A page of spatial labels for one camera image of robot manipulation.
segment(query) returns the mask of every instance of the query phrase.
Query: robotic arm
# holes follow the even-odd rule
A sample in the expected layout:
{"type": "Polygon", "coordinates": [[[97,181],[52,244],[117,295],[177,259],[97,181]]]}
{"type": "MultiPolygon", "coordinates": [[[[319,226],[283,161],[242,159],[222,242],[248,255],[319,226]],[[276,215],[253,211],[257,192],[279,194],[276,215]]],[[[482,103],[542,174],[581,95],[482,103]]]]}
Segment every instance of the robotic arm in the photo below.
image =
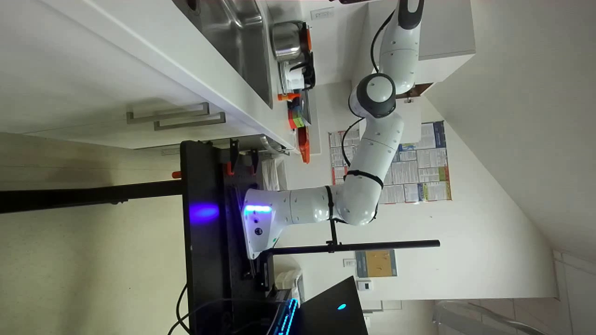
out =
{"type": "Polygon", "coordinates": [[[367,120],[367,131],[345,185],[246,194],[242,229],[250,259],[274,248],[287,226],[330,220],[346,226],[373,222],[384,179],[404,133],[404,123],[395,112],[395,95],[413,88],[423,6],[425,0],[399,0],[380,45],[382,73],[365,77],[350,95],[350,110],[367,120]]]}

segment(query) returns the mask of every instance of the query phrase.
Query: black pole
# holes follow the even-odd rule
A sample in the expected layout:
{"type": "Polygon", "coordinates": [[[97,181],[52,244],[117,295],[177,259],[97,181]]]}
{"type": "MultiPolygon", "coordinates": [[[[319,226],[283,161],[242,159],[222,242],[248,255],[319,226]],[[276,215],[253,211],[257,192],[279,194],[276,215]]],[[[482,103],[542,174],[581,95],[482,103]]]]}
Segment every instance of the black pole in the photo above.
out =
{"type": "Polygon", "coordinates": [[[88,207],[101,203],[125,203],[142,198],[166,198],[183,194],[181,181],[123,185],[106,188],[73,188],[73,190],[13,190],[0,192],[0,215],[26,213],[63,207],[88,207]]]}
{"type": "Polygon", "coordinates": [[[440,241],[404,241],[404,242],[380,242],[380,244],[337,244],[337,246],[302,246],[302,248],[276,248],[268,255],[289,254],[339,254],[339,252],[365,252],[365,250],[415,250],[415,248],[440,248],[440,241]]]}

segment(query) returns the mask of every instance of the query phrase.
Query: laptop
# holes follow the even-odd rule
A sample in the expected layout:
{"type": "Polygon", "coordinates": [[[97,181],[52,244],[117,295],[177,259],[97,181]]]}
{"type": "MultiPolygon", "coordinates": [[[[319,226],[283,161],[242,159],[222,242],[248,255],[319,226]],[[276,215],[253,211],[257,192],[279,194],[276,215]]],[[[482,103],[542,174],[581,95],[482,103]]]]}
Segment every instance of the laptop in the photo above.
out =
{"type": "Polygon", "coordinates": [[[348,278],[298,308],[287,300],[268,335],[369,335],[356,282],[348,278]]]}

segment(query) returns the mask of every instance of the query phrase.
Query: ceiling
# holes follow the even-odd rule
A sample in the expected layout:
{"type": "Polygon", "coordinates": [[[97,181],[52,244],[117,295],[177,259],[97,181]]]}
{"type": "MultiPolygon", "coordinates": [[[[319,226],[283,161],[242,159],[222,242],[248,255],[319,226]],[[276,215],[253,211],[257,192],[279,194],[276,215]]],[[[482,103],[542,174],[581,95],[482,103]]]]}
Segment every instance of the ceiling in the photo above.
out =
{"type": "Polygon", "coordinates": [[[555,248],[596,259],[596,2],[471,2],[477,56],[428,97],[555,248]]]}

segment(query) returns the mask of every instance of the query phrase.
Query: metal rod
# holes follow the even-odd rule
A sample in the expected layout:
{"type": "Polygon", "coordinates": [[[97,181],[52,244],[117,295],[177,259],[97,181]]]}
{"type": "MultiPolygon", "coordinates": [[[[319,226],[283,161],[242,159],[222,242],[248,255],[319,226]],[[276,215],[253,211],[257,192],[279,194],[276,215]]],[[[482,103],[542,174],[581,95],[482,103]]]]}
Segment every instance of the metal rod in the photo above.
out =
{"type": "Polygon", "coordinates": [[[302,248],[276,248],[268,255],[289,254],[339,254],[339,252],[367,252],[367,250],[415,250],[415,248],[440,248],[440,241],[404,241],[404,242],[380,242],[380,244],[337,244],[337,246],[302,246],[302,248]]]}
{"type": "Polygon", "coordinates": [[[129,125],[155,123],[155,121],[164,121],[164,120],[177,120],[177,118],[188,118],[188,116],[209,116],[209,114],[210,114],[209,103],[201,103],[194,108],[158,110],[158,112],[153,112],[151,116],[138,116],[138,112],[129,110],[127,123],[129,125]]]}
{"type": "Polygon", "coordinates": [[[0,215],[63,207],[88,207],[101,203],[117,205],[129,200],[166,198],[179,194],[183,194],[181,181],[73,190],[11,190],[0,192],[0,215]]]}
{"type": "Polygon", "coordinates": [[[162,121],[155,121],[153,131],[160,133],[160,131],[170,131],[170,129],[188,129],[188,127],[205,127],[205,125],[220,125],[220,123],[225,123],[224,112],[197,118],[196,121],[190,121],[190,123],[164,125],[162,121]]]}

